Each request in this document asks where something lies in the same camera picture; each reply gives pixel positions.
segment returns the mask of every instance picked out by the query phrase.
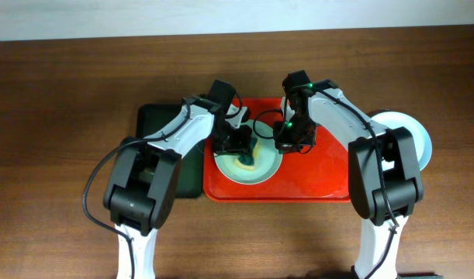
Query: red placemat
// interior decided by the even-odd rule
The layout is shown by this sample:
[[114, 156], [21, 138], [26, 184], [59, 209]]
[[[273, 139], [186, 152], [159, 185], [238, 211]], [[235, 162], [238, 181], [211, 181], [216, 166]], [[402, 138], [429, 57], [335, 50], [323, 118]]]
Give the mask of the red placemat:
[[[259, 112], [280, 107], [281, 98], [244, 98], [253, 119]], [[264, 114], [259, 121], [272, 127], [279, 113]], [[206, 143], [204, 192], [218, 202], [349, 202], [348, 152], [323, 127], [317, 128], [316, 146], [308, 154], [283, 155], [278, 171], [253, 185], [238, 184], [224, 176]]]

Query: round white object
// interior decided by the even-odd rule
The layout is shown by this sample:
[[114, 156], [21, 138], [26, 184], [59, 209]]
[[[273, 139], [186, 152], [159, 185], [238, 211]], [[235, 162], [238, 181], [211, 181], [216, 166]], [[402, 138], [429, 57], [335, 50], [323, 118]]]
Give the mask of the round white object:
[[[380, 124], [383, 124], [390, 129], [397, 129], [400, 127], [406, 127], [409, 132], [413, 135], [414, 146], [416, 147], [416, 156], [419, 163], [420, 171], [426, 167], [431, 158], [431, 139], [427, 130], [419, 123], [416, 119], [404, 114], [402, 112], [381, 112], [374, 115], [372, 119]], [[390, 168], [389, 164], [385, 161], [384, 169]]]
[[[241, 125], [248, 125], [252, 128], [253, 122], [254, 120], [248, 120]], [[260, 121], [256, 122], [255, 129], [263, 136], [273, 134], [273, 129]], [[252, 136], [258, 138], [259, 144], [261, 144], [258, 157], [254, 158], [255, 170], [244, 170], [238, 167], [235, 164], [238, 155], [220, 155], [214, 158], [221, 173], [231, 181], [247, 185], [261, 183], [272, 177], [282, 163], [283, 154], [278, 153], [274, 139], [262, 139], [254, 131], [252, 131]]]

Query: black tray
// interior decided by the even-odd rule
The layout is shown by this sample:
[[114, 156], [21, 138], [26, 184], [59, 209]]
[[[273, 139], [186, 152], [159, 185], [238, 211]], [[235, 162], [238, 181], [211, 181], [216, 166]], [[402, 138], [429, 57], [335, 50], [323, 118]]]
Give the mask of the black tray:
[[[147, 104], [138, 109], [136, 137], [143, 138], [162, 129], [178, 115], [182, 105]], [[204, 141], [198, 143], [204, 150]], [[194, 146], [183, 158], [176, 198], [197, 198], [202, 194], [204, 154]]]

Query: white plate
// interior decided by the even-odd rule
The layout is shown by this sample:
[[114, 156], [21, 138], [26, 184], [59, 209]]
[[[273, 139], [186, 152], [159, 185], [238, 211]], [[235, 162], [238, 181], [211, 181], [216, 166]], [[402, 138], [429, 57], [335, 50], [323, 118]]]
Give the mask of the white plate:
[[380, 112], [379, 114], [374, 115], [372, 119], [390, 129], [406, 127], [409, 132], [413, 134], [420, 171], [426, 167], [428, 162], [430, 162], [431, 151], [433, 148], [431, 146], [430, 135], [421, 123], [402, 112]]
[[[242, 125], [248, 125], [252, 128], [253, 122], [254, 120], [248, 120], [242, 123]], [[263, 136], [273, 134], [273, 129], [260, 121], [256, 122], [255, 129]], [[252, 136], [258, 138], [261, 144], [258, 157], [255, 158], [255, 170], [244, 170], [237, 167], [235, 160], [238, 158], [238, 155], [221, 155], [215, 158], [216, 166], [218, 166], [221, 173], [228, 177], [228, 179], [240, 184], [251, 185], [266, 181], [275, 174], [282, 163], [283, 155], [279, 154], [275, 148], [274, 139], [259, 138], [255, 135], [254, 131], [252, 131]]]

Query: green sponge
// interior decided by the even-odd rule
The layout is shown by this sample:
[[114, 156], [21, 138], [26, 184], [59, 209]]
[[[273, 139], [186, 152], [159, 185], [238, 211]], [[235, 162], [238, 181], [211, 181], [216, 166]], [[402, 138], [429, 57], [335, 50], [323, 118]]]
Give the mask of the green sponge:
[[235, 165], [246, 171], [255, 171], [255, 158], [258, 157], [261, 150], [261, 143], [257, 138], [251, 138], [252, 155], [240, 155], [235, 159]]

